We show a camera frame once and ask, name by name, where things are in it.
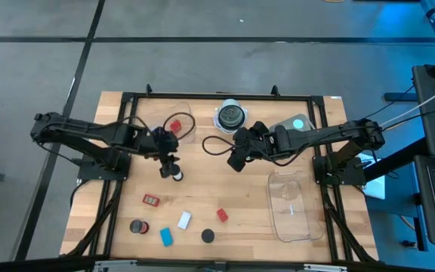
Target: small red box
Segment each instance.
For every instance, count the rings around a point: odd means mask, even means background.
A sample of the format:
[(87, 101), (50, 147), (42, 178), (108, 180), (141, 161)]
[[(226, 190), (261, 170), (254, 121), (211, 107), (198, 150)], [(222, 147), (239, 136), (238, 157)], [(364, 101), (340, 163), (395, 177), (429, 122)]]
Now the small red box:
[(219, 219), (222, 222), (225, 222), (228, 219), (226, 212), (222, 208), (218, 209), (217, 216), (219, 216)]
[(180, 125), (179, 120), (175, 120), (171, 123), (171, 130), (174, 132), (174, 134), (177, 134), (181, 128), (182, 125)]
[(149, 204), (149, 205), (152, 205), (154, 207), (157, 207), (157, 205), (159, 204), (159, 201), (160, 201), (160, 199), (158, 199), (155, 196), (151, 196), (149, 194), (145, 194), (143, 196), (143, 199), (142, 199), (142, 202)]

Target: white block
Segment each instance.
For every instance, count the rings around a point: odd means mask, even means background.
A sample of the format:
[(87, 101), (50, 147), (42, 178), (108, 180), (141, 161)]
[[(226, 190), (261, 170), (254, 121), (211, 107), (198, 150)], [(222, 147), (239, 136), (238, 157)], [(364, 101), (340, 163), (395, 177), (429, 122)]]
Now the white block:
[(185, 230), (187, 229), (187, 225), (189, 224), (191, 214), (189, 212), (182, 212), (182, 215), (179, 219), (179, 223), (177, 223), (177, 227)]

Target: black cord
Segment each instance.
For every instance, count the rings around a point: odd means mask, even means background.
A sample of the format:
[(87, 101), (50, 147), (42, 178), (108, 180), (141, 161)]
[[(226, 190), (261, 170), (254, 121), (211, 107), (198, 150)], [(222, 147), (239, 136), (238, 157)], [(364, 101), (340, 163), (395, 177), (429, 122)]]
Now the black cord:
[[(221, 151), (221, 152), (218, 152), (218, 153), (210, 152), (209, 150), (207, 150), (207, 149), (205, 148), (204, 143), (205, 143), (208, 139), (212, 139), (212, 138), (214, 138), (214, 139), (218, 139), (218, 140), (221, 140), (221, 141), (223, 141), (224, 143), (229, 144), (231, 147), (228, 148), (228, 149), (226, 149), (225, 151)], [(223, 155), (223, 154), (225, 154), (225, 153), (227, 153), (227, 152), (230, 152), (231, 150), (235, 149), (236, 147), (239, 147), (239, 146), (236, 146), (235, 144), (233, 144), (233, 143), (229, 142), (228, 140), (226, 140), (226, 139), (224, 139), (224, 138), (221, 138), (221, 137), (219, 137), (219, 136), (211, 135), (211, 136), (208, 136), (208, 137), (206, 137), (206, 138), (204, 138), (204, 139), (202, 140), (202, 149), (204, 150), (204, 152), (206, 152), (207, 154), (212, 155), (212, 156)]]
[(85, 185), (87, 183), (88, 180), (82, 180), (82, 182), (80, 184), (78, 184), (75, 189), (73, 189), (72, 191), (72, 195), (69, 198), (69, 207), (72, 208), (73, 206), (73, 197), (75, 196), (75, 193), (77, 190), (79, 190), (79, 188), (83, 185)]
[(193, 132), (193, 129), (196, 127), (196, 119), (194, 118), (194, 116), (190, 115), (189, 113), (185, 113), (185, 112), (179, 112), (179, 113), (174, 113), (171, 116), (169, 116), (165, 121), (164, 121), (164, 125), (162, 125), (162, 127), (165, 129), (165, 125), (167, 125), (167, 122), (174, 116), (178, 116), (178, 115), (185, 115), (185, 116), (189, 116), (192, 120), (193, 120), (193, 125), (191, 126), (190, 130), (184, 134), (182, 134), (178, 140), (186, 137), (187, 135), (189, 135), (191, 132)]
[(421, 116), (426, 116), (426, 115), (429, 115), (429, 114), (432, 114), (432, 113), (435, 113), (435, 110), (431, 110), (430, 112), (427, 112), (427, 113), (421, 113), (421, 114), (418, 114), (418, 115), (414, 115), (414, 116), (409, 117), (407, 119), (404, 119), (402, 121), (398, 121), (398, 122), (396, 122), (396, 123), (394, 123), (392, 125), (387, 126), (386, 128), (383, 128), (382, 131), (387, 131), (389, 128), (392, 128), (392, 127), (394, 127), (396, 125), (399, 125), (399, 124), (402, 124), (402, 123), (407, 122), (409, 120), (412, 120), (414, 118), (418, 118), (418, 117), (421, 117)]
[(363, 190), (362, 190), (362, 188), (360, 188), (359, 187), (359, 185), (353, 185), (358, 191), (360, 191), (360, 193), (362, 193), (364, 196), (367, 196), (364, 192), (363, 192)]
[(64, 158), (64, 159), (66, 159), (67, 161), (71, 162), (71, 163), (74, 164), (74, 165), (80, 166), (80, 164), (78, 164), (78, 163), (76, 163), (76, 162), (73, 162), (73, 160), (71, 160), (69, 157), (64, 156), (64, 155), (61, 155), (61, 154), (58, 153), (58, 152), (54, 152), (53, 150), (50, 150), (50, 149), (48, 149), (48, 148), (46, 148), (46, 147), (43, 147), (43, 144), (38, 144), (38, 143), (37, 143), (37, 145), (38, 145), (39, 147), (41, 147), (42, 149), (48, 151), (49, 153), (53, 153), (53, 154), (55, 154), (55, 155), (57, 155), (57, 156), (60, 156), (60, 157), (62, 157), (62, 158)]
[(370, 113), (367, 116), (363, 117), (363, 119), (369, 118), (370, 116), (373, 116), (377, 113), (380, 113), (382, 110), (386, 109), (387, 107), (389, 107), (390, 105), (396, 103), (396, 101), (398, 101), (400, 98), (402, 98), (404, 95), (406, 95), (410, 90), (412, 90), (412, 88), (414, 88), (414, 85), (412, 85), (409, 89), (407, 89), (406, 92), (403, 92), (396, 100), (390, 102), (389, 104), (387, 104), (385, 107), (382, 107), (381, 109), (379, 109), (378, 111), (374, 112), (374, 113)]
[(152, 133), (152, 131), (150, 130), (150, 128), (149, 128), (149, 126), (142, 120), (142, 118), (140, 118), (139, 116), (127, 116), (127, 117), (124, 117), (124, 118), (122, 118), (122, 119), (119, 119), (119, 120), (117, 120), (117, 121), (115, 121), (115, 122), (111, 122), (111, 123), (108, 123), (108, 124), (105, 124), (105, 125), (99, 125), (99, 126), (97, 126), (97, 127), (89, 127), (88, 129), (102, 129), (102, 128), (107, 128), (107, 127), (110, 127), (111, 125), (115, 125), (115, 124), (122, 124), (125, 120), (129, 120), (129, 119), (137, 119), (140, 123), (142, 123), (142, 125), (145, 127), (145, 129), (149, 132), (149, 133)]

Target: black cable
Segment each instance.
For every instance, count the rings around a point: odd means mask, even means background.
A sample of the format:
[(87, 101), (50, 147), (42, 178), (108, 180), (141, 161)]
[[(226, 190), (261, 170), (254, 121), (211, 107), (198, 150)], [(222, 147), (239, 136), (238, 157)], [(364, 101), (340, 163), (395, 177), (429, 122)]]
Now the black cable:
[(367, 196), (364, 191), (362, 190), (362, 188), (359, 187), (359, 185), (353, 185), (358, 191), (360, 191), (360, 193), (362, 193), (364, 196)]
[(85, 185), (87, 183), (88, 180), (82, 180), (82, 182), (80, 182), (80, 184), (78, 184), (75, 189), (73, 189), (72, 191), (72, 195), (69, 198), (69, 207), (72, 208), (73, 206), (73, 197), (75, 196), (75, 193), (77, 190), (79, 190), (79, 188), (83, 185)]
[(139, 116), (127, 116), (125, 118), (119, 119), (115, 122), (111, 122), (105, 125), (99, 125), (97, 127), (89, 127), (88, 129), (102, 129), (102, 128), (107, 128), (111, 125), (115, 125), (115, 124), (122, 124), (125, 120), (129, 120), (129, 119), (137, 119), (139, 120), (140, 123), (142, 123), (142, 125), (145, 127), (145, 129), (151, 133), (152, 131), (150, 130), (149, 126), (142, 120), (142, 118), (140, 118)]
[(165, 129), (165, 125), (167, 125), (167, 122), (174, 116), (178, 116), (178, 115), (185, 115), (185, 116), (189, 116), (192, 120), (193, 120), (193, 125), (191, 126), (190, 130), (184, 134), (182, 134), (178, 140), (186, 137), (187, 135), (189, 135), (191, 132), (193, 132), (193, 129), (196, 127), (196, 119), (194, 118), (194, 116), (190, 115), (189, 113), (185, 113), (185, 112), (179, 112), (179, 113), (174, 113), (172, 115), (170, 115), (165, 121), (164, 121), (164, 125), (162, 125), (162, 127)]
[(106, 206), (103, 209), (100, 216), (95, 218), (95, 222), (91, 225), (88, 232), (79, 241), (79, 243), (76, 245), (76, 247), (72, 251), (70, 251), (66, 254), (67, 256), (82, 255), (85, 252), (85, 250), (88, 247), (88, 245), (90, 244), (91, 240), (100, 231), (102, 224), (105, 222), (105, 220), (109, 216), (110, 212), (116, 207), (118, 195), (121, 192), (122, 192), (122, 181), (117, 181), (116, 187), (115, 187), (113, 194), (112, 194), (112, 198), (110, 198), (109, 202), (106, 204)]
[(421, 114), (418, 114), (418, 115), (414, 115), (414, 116), (406, 118), (406, 119), (404, 119), (402, 121), (398, 121), (398, 122), (396, 122), (396, 123), (394, 123), (392, 125), (387, 126), (386, 128), (383, 128), (382, 131), (387, 131), (389, 128), (392, 128), (392, 127), (394, 127), (396, 125), (399, 125), (399, 124), (402, 124), (402, 123), (407, 122), (409, 120), (412, 120), (414, 118), (418, 118), (418, 117), (421, 117), (421, 116), (426, 116), (426, 115), (429, 115), (429, 114), (432, 114), (432, 113), (435, 113), (435, 110), (431, 110), (430, 112), (427, 112), (427, 113), (421, 113)]
[(377, 113), (380, 113), (382, 110), (386, 109), (387, 107), (389, 107), (390, 105), (396, 103), (396, 101), (398, 101), (400, 98), (402, 98), (404, 95), (406, 95), (408, 92), (410, 92), (410, 90), (412, 90), (412, 88), (414, 88), (414, 85), (412, 85), (409, 89), (407, 89), (407, 91), (403, 92), (396, 100), (390, 102), (389, 104), (385, 105), (384, 107), (382, 107), (381, 109), (379, 109), (378, 111), (374, 112), (374, 113), (370, 113), (367, 116), (363, 117), (363, 119), (369, 118), (370, 116), (373, 116)]
[(69, 157), (67, 157), (67, 156), (61, 155), (61, 154), (58, 153), (58, 152), (54, 152), (53, 150), (50, 150), (50, 149), (48, 149), (48, 148), (46, 148), (46, 147), (43, 147), (42, 144), (38, 144), (38, 143), (37, 143), (37, 145), (38, 145), (39, 147), (41, 147), (42, 149), (48, 151), (49, 153), (53, 153), (53, 154), (55, 154), (55, 155), (57, 155), (57, 156), (60, 156), (60, 157), (62, 157), (62, 158), (64, 158), (64, 159), (66, 159), (67, 161), (71, 162), (71, 163), (74, 164), (74, 165), (80, 166), (78, 163), (73, 162), (73, 160), (71, 160), (71, 159), (70, 159)]
[[(212, 153), (212, 152), (208, 151), (208, 150), (205, 148), (205, 146), (204, 146), (204, 143), (205, 143), (208, 139), (211, 139), (211, 138), (221, 140), (221, 141), (223, 141), (224, 143), (229, 144), (231, 147), (228, 148), (228, 149), (226, 149), (225, 151), (221, 151), (221, 152), (218, 152), (218, 153)], [(219, 137), (219, 136), (211, 135), (211, 136), (208, 136), (208, 137), (206, 137), (206, 138), (204, 138), (204, 139), (202, 140), (202, 149), (204, 150), (204, 152), (206, 152), (207, 154), (212, 155), (212, 156), (223, 155), (223, 154), (225, 154), (225, 153), (227, 153), (227, 152), (230, 152), (231, 150), (235, 149), (236, 147), (239, 147), (239, 146), (236, 146), (235, 144), (233, 144), (233, 143), (229, 142), (228, 140), (226, 140), (226, 139), (224, 139), (224, 138), (221, 138), (221, 137)]]

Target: black bracket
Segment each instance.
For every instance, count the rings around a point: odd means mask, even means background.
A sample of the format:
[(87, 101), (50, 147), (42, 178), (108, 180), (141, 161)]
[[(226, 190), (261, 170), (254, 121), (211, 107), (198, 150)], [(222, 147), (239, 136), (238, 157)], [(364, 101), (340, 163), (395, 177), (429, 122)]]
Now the black bracket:
[(279, 91), (278, 91), (278, 86), (273, 85), (273, 87), (271, 88), (271, 95), (274, 95), (275, 97), (280, 96)]
[(323, 100), (323, 96), (321, 96), (321, 95), (312, 95), (310, 98), (319, 107), (324, 107), (325, 106), (325, 101)]
[(78, 178), (84, 180), (101, 180), (101, 181), (124, 181), (128, 177), (130, 170), (131, 155), (126, 152), (120, 152), (120, 158), (124, 167), (117, 172), (112, 172), (100, 167), (93, 158), (83, 155), (80, 163)]
[(149, 97), (151, 92), (153, 92), (152, 87), (150, 87), (150, 84), (147, 84), (147, 86), (145, 86), (146, 96)]
[(124, 92), (122, 94), (122, 99), (120, 100), (120, 103), (128, 103), (134, 99), (134, 93), (131, 92)]
[(365, 185), (366, 176), (360, 158), (353, 158), (334, 173), (328, 173), (326, 156), (313, 157), (313, 171), (317, 184), (325, 185)]

